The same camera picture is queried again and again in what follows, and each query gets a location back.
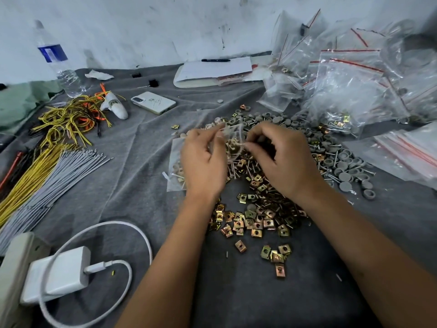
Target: person's left hand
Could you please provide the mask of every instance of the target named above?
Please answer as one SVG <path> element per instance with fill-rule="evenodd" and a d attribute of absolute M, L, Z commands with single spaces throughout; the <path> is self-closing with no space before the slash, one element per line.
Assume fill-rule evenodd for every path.
<path fill-rule="evenodd" d="M 228 160 L 222 129 L 224 124 L 208 130 L 192 129 L 187 133 L 180 153 L 187 196 L 217 200 L 225 188 Z M 212 154 L 208 144 L 213 141 Z"/>

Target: white wall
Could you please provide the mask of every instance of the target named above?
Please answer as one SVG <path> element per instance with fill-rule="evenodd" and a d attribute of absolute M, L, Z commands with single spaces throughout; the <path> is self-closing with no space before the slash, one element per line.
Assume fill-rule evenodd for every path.
<path fill-rule="evenodd" d="M 35 48 L 32 21 L 57 37 L 75 69 L 169 65 L 269 50 L 285 9 L 307 22 L 360 17 L 378 27 L 412 18 L 435 23 L 437 0 L 0 0 L 0 82 L 54 78 Z"/>

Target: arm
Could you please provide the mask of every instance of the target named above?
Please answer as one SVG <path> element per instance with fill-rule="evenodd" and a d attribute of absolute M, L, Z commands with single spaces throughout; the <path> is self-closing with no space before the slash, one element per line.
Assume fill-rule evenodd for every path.
<path fill-rule="evenodd" d="M 116 328 L 189 326 L 201 247 L 226 183 L 226 149 L 220 128 L 188 132 L 181 152 L 186 198 Z M 212 139 L 214 152 L 210 154 L 207 145 Z"/>
<path fill-rule="evenodd" d="M 274 159 L 254 143 L 260 135 L 272 140 L 276 149 Z M 270 183 L 311 216 L 385 327 L 435 326 L 437 281 L 434 276 L 326 184 L 300 131 L 262 122 L 251 130 L 247 140 L 247 149 L 258 160 Z"/>

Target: plastic water bottle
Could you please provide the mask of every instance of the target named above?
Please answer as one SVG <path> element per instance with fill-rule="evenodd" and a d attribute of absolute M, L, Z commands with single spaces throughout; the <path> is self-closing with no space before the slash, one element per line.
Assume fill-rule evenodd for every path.
<path fill-rule="evenodd" d="M 67 55 L 58 41 L 44 28 L 41 21 L 35 20 L 34 35 L 36 43 L 46 62 L 55 71 L 60 86 L 71 98 L 76 98 L 85 91 L 85 87 L 72 70 Z"/>

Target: forearm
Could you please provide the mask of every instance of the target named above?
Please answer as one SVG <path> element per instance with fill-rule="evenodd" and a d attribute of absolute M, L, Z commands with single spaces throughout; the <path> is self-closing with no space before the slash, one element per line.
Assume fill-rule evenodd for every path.
<path fill-rule="evenodd" d="M 187 195 L 117 327 L 187 327 L 201 247 L 215 201 Z"/>
<path fill-rule="evenodd" d="M 347 200 L 320 187 L 303 209 L 348 266 L 374 313 L 387 327 L 430 327 L 437 282 L 379 232 Z"/>

